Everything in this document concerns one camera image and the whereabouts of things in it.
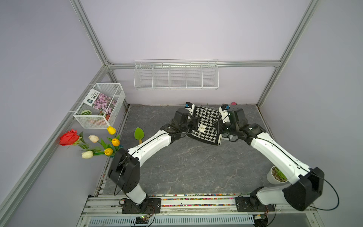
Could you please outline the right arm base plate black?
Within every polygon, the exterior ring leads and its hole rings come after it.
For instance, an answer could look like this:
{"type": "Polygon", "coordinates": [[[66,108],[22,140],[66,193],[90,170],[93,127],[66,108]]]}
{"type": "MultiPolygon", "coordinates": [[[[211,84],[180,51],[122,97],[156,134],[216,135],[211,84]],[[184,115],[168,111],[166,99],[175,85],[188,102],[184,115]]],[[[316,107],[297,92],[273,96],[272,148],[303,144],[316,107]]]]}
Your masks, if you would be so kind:
{"type": "Polygon", "coordinates": [[[274,205],[263,205],[255,197],[235,197],[236,208],[238,212],[275,212],[276,208],[274,205]]]}

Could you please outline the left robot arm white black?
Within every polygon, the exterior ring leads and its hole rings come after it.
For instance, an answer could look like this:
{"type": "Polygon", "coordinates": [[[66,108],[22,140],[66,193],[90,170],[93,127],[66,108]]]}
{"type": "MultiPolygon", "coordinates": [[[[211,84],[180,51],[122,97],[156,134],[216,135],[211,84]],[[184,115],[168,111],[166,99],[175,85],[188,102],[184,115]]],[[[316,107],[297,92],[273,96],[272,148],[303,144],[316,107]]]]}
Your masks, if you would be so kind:
{"type": "Polygon", "coordinates": [[[108,178],[133,203],[143,205],[148,200],[148,195],[139,184],[142,165],[161,149],[198,129],[199,120],[194,116],[194,109],[195,105],[186,103],[184,108],[176,111],[171,123],[162,126],[151,138],[128,150],[120,148],[116,151],[108,178]]]}

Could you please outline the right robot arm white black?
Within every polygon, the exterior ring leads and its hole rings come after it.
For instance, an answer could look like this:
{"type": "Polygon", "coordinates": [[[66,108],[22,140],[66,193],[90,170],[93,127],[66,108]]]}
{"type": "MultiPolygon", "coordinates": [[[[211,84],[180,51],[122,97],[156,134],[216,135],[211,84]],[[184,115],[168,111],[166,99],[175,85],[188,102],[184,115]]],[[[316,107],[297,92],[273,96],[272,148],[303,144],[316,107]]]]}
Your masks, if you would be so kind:
{"type": "Polygon", "coordinates": [[[321,169],[310,168],[278,145],[263,127],[249,124],[243,109],[222,105],[219,112],[221,119],[217,126],[223,133],[245,141],[287,178],[287,183],[254,190],[250,194],[252,204],[288,204],[298,211],[304,211],[322,196],[324,172],[321,169]]]}

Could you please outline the black white houndstooth scarf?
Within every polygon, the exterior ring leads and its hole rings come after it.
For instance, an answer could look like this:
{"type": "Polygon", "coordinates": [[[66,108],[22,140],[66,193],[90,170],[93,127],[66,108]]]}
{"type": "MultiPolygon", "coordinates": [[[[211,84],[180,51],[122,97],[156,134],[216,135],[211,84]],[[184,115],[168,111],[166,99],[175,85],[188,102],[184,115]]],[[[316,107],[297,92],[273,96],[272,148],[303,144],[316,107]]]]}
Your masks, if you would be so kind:
{"type": "Polygon", "coordinates": [[[193,116],[199,120],[197,130],[191,130],[188,137],[211,145],[220,145],[221,133],[217,127],[221,113],[215,108],[195,106],[193,116]]]}

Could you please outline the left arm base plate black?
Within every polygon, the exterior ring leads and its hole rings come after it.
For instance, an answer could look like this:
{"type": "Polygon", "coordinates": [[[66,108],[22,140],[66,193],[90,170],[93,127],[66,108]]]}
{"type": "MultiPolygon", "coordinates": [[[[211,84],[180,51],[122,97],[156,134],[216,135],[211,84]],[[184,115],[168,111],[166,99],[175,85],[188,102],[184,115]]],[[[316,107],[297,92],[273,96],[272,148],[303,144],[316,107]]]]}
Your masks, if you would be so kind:
{"type": "Polygon", "coordinates": [[[161,207],[160,198],[146,198],[141,204],[125,199],[122,214],[159,214],[161,207]]]}

